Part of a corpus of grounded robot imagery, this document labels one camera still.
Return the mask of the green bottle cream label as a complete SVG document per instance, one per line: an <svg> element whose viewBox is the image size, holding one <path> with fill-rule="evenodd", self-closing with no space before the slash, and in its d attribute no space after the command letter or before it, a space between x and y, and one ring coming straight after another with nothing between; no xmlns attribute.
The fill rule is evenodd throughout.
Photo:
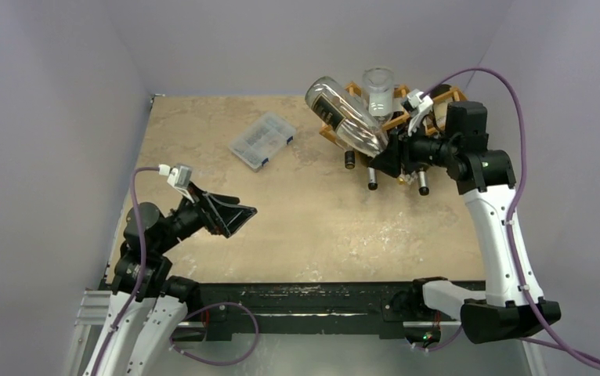
<svg viewBox="0 0 600 376"><path fill-rule="evenodd" d="M453 101L453 96L450 93L452 87L448 84L441 84L436 86L431 92L430 96L433 100L433 110L429 114L429 116L425 119L425 133L428 135L433 135L436 133L441 133L441 131L445 128L446 123L446 111L448 103ZM442 101L438 101L436 97L439 97L443 94L448 94L447 98Z"/></svg>

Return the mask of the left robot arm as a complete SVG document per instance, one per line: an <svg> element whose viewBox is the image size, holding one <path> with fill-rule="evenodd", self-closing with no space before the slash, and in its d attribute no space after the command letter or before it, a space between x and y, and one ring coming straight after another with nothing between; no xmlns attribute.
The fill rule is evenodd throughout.
<svg viewBox="0 0 600 376"><path fill-rule="evenodd" d="M236 197L198 188L167 215L151 202L134 204L107 317L84 373L145 375L163 349L175 348L172 333L178 324L197 317L207 327L211 310L223 304L205 305L198 282L170 276L172 262L164 254L199 230L229 238L256 213Z"/></svg>

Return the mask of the clear tall glass bottle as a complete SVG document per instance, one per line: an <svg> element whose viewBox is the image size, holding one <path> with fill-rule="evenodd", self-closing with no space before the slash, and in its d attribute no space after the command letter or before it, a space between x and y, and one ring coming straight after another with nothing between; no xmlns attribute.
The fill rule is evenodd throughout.
<svg viewBox="0 0 600 376"><path fill-rule="evenodd" d="M305 94L305 102L348 148L368 157L382 153L387 135L368 109L333 78L317 79Z"/></svg>

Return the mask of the clear squat glass bottle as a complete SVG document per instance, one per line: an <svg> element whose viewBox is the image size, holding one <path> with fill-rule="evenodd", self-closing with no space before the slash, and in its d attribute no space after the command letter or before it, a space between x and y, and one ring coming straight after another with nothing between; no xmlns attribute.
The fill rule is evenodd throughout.
<svg viewBox="0 0 600 376"><path fill-rule="evenodd" d="M372 67L362 75L367 109L381 125L392 118L394 83L393 72L387 67Z"/></svg>

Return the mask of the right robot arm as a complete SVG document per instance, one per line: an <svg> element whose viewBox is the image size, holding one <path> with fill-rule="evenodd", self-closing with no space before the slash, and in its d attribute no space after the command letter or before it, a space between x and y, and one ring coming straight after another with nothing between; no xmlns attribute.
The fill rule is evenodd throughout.
<svg viewBox="0 0 600 376"><path fill-rule="evenodd" d="M489 149L486 123L481 103L452 102L442 137L392 130L388 146L370 163L395 177L420 165L445 168L456 183L475 227L485 288L470 291L442 277L415 280L407 307L419 319L437 310L459 320L474 344L529 337L562 317L533 273L515 212L511 159Z"/></svg>

